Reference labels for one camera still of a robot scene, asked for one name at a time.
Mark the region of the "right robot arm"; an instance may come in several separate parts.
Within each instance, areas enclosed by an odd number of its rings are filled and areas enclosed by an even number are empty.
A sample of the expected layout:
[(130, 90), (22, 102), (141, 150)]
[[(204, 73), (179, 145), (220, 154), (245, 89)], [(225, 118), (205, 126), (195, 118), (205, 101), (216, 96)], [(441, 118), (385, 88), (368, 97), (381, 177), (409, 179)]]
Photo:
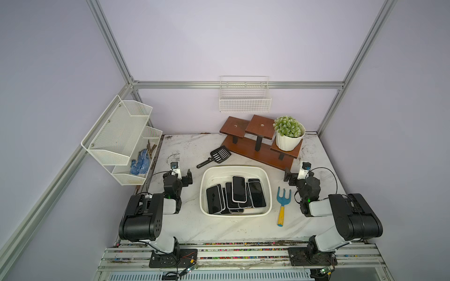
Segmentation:
[(383, 226), (375, 212), (359, 193), (330, 194), (320, 199), (320, 180), (311, 168), (301, 168), (298, 173), (285, 169), (284, 181), (296, 187), (296, 201), (306, 217), (332, 217), (334, 225), (322, 234), (309, 238), (306, 254), (331, 254), (354, 240), (377, 238)]

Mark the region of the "light blue case phone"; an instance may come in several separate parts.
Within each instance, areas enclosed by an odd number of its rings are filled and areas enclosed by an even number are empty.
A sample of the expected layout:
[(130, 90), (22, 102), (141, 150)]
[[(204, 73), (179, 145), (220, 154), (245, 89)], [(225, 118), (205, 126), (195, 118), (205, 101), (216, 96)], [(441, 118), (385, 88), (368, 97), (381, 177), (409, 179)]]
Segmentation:
[(263, 187), (259, 179), (249, 179), (248, 190), (250, 192), (251, 202), (254, 208), (265, 208), (267, 206), (263, 193)]

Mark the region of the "white plastic storage box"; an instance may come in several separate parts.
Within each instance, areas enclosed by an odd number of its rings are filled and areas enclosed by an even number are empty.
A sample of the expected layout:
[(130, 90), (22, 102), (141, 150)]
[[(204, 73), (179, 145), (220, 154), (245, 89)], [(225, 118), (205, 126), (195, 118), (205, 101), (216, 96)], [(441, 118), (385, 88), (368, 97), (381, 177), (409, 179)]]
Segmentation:
[(254, 166), (217, 166), (203, 174), (200, 209), (210, 217), (262, 217), (272, 209), (268, 174)]

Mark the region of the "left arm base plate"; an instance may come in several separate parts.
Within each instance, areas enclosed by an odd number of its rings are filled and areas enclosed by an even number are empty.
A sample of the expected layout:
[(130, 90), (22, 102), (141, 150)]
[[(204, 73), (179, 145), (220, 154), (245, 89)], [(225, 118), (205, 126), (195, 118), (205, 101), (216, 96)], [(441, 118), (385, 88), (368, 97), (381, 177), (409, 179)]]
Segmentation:
[(156, 268), (188, 268), (196, 265), (197, 249), (175, 249), (171, 254), (152, 253), (149, 267)]

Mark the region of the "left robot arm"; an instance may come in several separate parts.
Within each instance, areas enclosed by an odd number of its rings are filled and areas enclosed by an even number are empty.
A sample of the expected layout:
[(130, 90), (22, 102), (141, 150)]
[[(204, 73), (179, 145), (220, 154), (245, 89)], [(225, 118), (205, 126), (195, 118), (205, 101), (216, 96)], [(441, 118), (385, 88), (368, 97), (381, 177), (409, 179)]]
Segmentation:
[(182, 189), (192, 183), (190, 170), (185, 176), (169, 171), (163, 175), (162, 193), (131, 196), (119, 224), (119, 238), (148, 245), (159, 255), (179, 256), (179, 242), (164, 233), (162, 219), (164, 215), (179, 214)]

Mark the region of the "pink case phone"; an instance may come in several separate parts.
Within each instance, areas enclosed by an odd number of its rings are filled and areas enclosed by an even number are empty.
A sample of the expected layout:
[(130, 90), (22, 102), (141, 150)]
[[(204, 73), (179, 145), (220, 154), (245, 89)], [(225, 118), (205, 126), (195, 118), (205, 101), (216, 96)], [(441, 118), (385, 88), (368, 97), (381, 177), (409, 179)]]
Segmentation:
[(247, 190), (245, 178), (241, 176), (232, 177), (232, 200), (237, 203), (245, 203), (247, 201)]

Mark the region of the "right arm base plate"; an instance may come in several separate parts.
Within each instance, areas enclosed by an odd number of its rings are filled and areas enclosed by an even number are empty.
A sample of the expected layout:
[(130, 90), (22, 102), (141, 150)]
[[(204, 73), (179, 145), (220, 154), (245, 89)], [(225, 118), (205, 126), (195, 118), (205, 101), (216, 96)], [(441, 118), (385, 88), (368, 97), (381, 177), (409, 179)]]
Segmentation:
[(292, 266), (335, 266), (337, 264), (334, 253), (315, 252), (306, 247), (290, 247), (288, 256)]

